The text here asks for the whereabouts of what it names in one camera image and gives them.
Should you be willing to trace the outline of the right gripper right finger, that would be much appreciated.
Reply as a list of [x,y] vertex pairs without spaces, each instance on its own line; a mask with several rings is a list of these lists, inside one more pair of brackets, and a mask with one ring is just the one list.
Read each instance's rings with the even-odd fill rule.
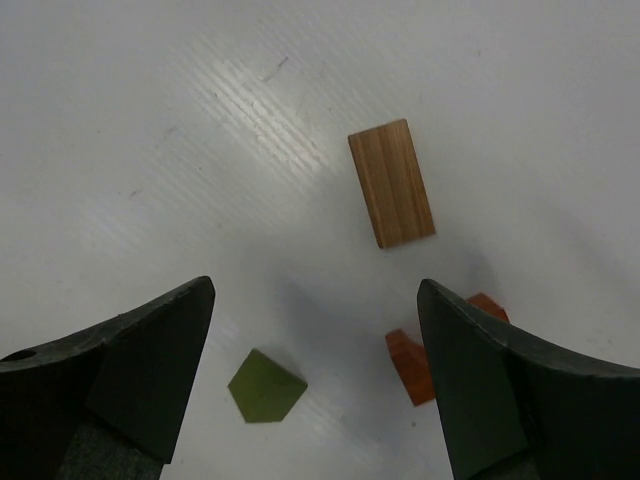
[[638,369],[543,340],[432,279],[417,307],[455,478],[638,478]]

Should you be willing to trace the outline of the light brown rectangular block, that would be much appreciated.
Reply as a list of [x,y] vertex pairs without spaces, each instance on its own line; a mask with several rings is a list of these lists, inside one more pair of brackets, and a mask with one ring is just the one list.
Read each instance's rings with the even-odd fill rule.
[[348,144],[378,247],[433,236],[436,227],[408,121],[353,133]]

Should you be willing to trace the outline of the orange arch block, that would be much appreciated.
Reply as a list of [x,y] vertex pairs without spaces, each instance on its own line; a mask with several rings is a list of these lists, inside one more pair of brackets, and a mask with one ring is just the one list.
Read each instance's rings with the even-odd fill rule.
[[[506,323],[506,310],[485,293],[466,299],[468,303]],[[412,402],[417,407],[436,398],[425,348],[402,329],[385,335],[386,346],[394,368]]]

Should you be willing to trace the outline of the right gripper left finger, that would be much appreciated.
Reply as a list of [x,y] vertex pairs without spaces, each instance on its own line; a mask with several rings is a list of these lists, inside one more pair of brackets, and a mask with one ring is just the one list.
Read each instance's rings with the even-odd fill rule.
[[197,277],[1,360],[4,479],[158,479],[170,464],[215,302]]

